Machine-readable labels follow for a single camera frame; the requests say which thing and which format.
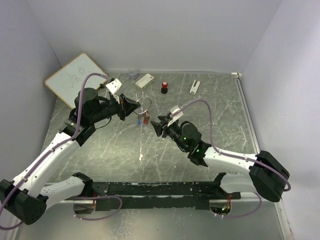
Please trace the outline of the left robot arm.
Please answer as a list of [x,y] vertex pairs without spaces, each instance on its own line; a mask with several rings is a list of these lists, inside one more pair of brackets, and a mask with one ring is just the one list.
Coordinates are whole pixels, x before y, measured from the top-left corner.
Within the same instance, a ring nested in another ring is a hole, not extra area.
[[95,123],[112,116],[125,120],[140,108],[140,103],[124,94],[110,93],[110,98],[99,96],[94,88],[79,91],[75,108],[37,159],[13,180],[0,182],[0,209],[7,210],[26,225],[35,223],[45,211],[68,198],[93,197],[93,180],[83,173],[45,186],[62,161],[77,151],[96,131]]

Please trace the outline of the large silver keyring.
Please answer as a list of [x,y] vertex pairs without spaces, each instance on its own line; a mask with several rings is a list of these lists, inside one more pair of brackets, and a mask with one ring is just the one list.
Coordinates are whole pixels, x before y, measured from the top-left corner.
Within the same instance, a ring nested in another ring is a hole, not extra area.
[[140,105],[139,110],[141,113],[149,110],[152,106],[152,100],[149,97],[141,97],[136,102]]

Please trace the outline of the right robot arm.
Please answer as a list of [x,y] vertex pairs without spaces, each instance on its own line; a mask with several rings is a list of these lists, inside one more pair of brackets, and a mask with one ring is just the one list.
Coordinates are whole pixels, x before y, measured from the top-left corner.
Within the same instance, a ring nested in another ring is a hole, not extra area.
[[289,172],[268,151],[246,154],[213,147],[202,140],[197,127],[189,122],[171,121],[165,115],[159,121],[151,121],[159,137],[169,137],[178,148],[187,153],[188,159],[197,166],[225,167],[240,174],[239,177],[225,175],[212,186],[212,193],[223,199],[229,193],[257,193],[264,199],[277,203],[283,192],[287,191]]

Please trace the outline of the silver keys bunch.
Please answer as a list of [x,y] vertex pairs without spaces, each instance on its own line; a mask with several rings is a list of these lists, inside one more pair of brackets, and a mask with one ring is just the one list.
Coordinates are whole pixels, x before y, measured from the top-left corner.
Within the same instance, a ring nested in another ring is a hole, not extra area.
[[138,118],[138,120],[141,120],[141,122],[143,122],[143,117],[144,116],[149,116],[150,117],[148,109],[143,110],[141,113],[139,113],[137,118]]

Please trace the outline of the red tagged key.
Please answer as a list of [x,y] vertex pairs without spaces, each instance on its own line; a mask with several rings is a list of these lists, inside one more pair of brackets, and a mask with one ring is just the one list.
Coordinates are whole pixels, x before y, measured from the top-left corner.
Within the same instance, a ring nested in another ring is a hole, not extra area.
[[149,123],[149,121],[150,121],[150,117],[148,115],[143,117],[143,123],[144,124],[147,125]]

